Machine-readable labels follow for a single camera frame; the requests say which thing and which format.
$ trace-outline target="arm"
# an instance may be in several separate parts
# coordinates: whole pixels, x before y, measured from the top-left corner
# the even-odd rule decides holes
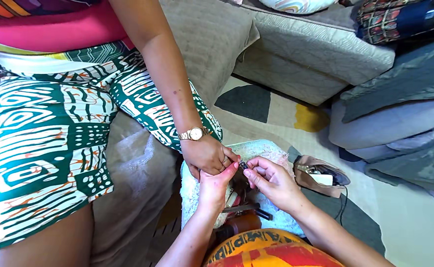
[[[222,173],[212,176],[200,173],[199,204],[157,267],[201,266],[210,234],[218,215],[225,207],[228,182],[237,172],[238,163],[232,163]]]
[[[244,174],[250,186],[257,186],[273,204],[289,213],[316,248],[348,267],[393,267],[382,255],[314,206],[283,167],[262,157],[247,163],[251,169],[246,169]]]
[[[174,119],[178,133],[193,127],[202,128],[194,104],[181,52],[174,40],[158,0],[110,0],[120,22],[133,44],[143,55],[149,75]],[[198,141],[181,141],[182,153],[192,175],[197,168],[216,175],[237,156],[210,135]]]
[[[198,208],[156,267],[201,266],[217,216]]]

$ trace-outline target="patterned pillow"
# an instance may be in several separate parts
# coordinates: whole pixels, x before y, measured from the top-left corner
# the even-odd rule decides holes
[[[293,14],[311,14],[337,3],[337,0],[260,0],[272,9]]]

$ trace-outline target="gold wristwatch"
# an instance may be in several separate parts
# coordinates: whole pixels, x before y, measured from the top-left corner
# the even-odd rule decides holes
[[[202,138],[202,136],[207,134],[209,134],[209,129],[205,128],[205,126],[203,129],[199,127],[194,127],[185,133],[179,134],[179,140],[190,139],[190,140],[197,141],[200,138]]]

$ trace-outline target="dark gray shape on rug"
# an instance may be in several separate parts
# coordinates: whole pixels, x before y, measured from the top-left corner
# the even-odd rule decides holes
[[[293,146],[290,146],[288,149],[288,161],[291,163],[294,163],[294,161],[296,160],[297,156],[302,156],[302,154]]]
[[[215,106],[262,123],[268,121],[271,92],[256,85],[235,87],[223,93]]]
[[[345,202],[345,196],[343,194],[341,194],[340,199],[336,199],[306,188],[301,188],[301,190],[314,205],[333,218],[339,212],[341,202]],[[345,207],[342,216],[342,224],[353,236],[362,240],[362,242],[368,246],[371,246],[378,253],[385,255],[385,245],[383,245],[381,241],[380,226],[350,199],[347,200],[347,207]]]

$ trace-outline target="watch band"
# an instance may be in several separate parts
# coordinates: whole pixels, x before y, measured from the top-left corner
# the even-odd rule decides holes
[[[186,140],[186,139],[190,139],[190,137],[189,137],[189,133],[188,133],[188,132],[181,133],[181,134],[179,135],[179,140]]]
[[[199,128],[200,130],[202,130],[202,136],[204,136],[204,135],[208,135],[209,134],[209,129],[207,129],[205,126],[203,127],[203,128]],[[178,135],[178,138],[179,138],[179,141],[180,140],[192,140],[191,138],[190,138],[190,130],[188,130],[187,132],[185,132],[185,133],[180,133],[179,135]]]

